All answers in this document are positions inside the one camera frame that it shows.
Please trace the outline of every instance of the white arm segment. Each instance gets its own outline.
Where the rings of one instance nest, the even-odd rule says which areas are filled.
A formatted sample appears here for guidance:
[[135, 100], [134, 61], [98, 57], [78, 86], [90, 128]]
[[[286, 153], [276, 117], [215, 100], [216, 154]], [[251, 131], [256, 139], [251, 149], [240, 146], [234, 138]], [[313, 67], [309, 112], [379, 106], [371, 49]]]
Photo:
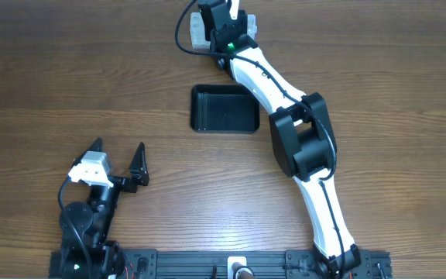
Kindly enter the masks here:
[[[286, 82], [283, 77], [269, 65], [262, 54], [261, 49], [249, 48], [237, 53], [237, 55], [257, 61], [263, 65], [292, 98], [300, 101], [301, 97], [305, 95], [302, 91]], [[240, 59], [232, 59], [230, 60], [230, 67], [232, 68], [233, 78], [249, 89], [269, 114], [274, 113], [279, 107], [288, 108], [294, 104], [291, 100], [285, 98], [273, 81], [256, 66]], [[302, 192], [307, 210], [309, 211], [310, 220], [313, 223], [314, 243], [327, 258], [331, 256], [338, 257], [341, 254], [340, 243], [338, 242], [338, 236], [333, 226], [330, 210], [323, 189], [317, 182], [319, 177], [326, 177], [328, 171], [329, 170], [327, 169], [323, 169], [317, 172], [310, 177], [309, 182], [303, 182], [294, 177]], [[328, 197], [330, 198], [335, 221], [340, 229], [344, 251], [347, 252], [350, 250], [350, 246], [354, 244], [354, 239], [348, 232], [344, 218], [341, 214], [333, 178], [325, 181], [324, 184], [327, 189]]]
[[[328, 169], [318, 171], [316, 174], [310, 176], [309, 182], [303, 182], [299, 178], [293, 177], [297, 182], [297, 185], [299, 185], [300, 192], [302, 192], [307, 210], [309, 211], [310, 220], [313, 223], [314, 244], [327, 258], [331, 256], [338, 257], [341, 255], [340, 243], [338, 242], [337, 232], [333, 226], [330, 209], [328, 208], [323, 188], [317, 181], [319, 177], [326, 177], [328, 172]], [[350, 250], [350, 246], [354, 244], [354, 239], [348, 232], [344, 217], [341, 214], [337, 193], [335, 192], [334, 178], [332, 177], [325, 181], [324, 186], [326, 187], [326, 192], [330, 199], [334, 219], [337, 222], [338, 229], [340, 229], [344, 251], [347, 252]]]

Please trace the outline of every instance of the wooden tabletop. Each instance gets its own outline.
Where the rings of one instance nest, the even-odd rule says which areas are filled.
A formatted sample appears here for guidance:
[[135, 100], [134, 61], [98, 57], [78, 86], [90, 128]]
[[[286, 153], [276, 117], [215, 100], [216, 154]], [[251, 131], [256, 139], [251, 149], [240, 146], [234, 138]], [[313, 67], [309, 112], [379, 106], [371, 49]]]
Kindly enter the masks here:
[[[114, 174], [146, 144], [149, 187], [122, 194], [111, 239], [158, 250], [310, 249], [300, 191], [252, 135], [189, 126], [195, 84], [231, 84], [173, 41], [188, 0], [0, 0], [0, 277], [45, 277], [57, 192], [101, 136]], [[396, 277], [446, 277], [446, 1], [245, 0], [256, 40], [328, 102], [338, 198]], [[181, 40], [190, 47], [188, 19]], [[72, 184], [66, 202], [84, 201]]]

